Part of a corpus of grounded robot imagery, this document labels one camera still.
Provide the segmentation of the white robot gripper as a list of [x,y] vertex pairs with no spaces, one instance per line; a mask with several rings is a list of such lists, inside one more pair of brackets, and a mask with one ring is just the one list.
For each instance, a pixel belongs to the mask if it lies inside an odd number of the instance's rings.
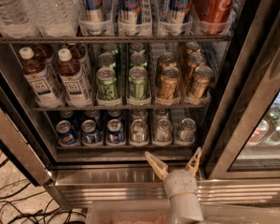
[[202,149],[198,147],[190,158],[185,170],[177,169],[168,173],[168,165],[150,152],[145,152],[147,162],[157,177],[163,181],[168,199],[178,195],[198,195],[196,173],[199,169]]

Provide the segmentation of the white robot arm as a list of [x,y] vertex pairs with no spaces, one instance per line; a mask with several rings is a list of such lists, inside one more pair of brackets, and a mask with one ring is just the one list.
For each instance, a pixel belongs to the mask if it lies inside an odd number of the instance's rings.
[[170,201],[169,224],[193,224],[203,221],[196,179],[201,155],[202,151],[198,147],[184,169],[176,169],[169,173],[165,162],[150,152],[145,152],[147,162],[163,182]]

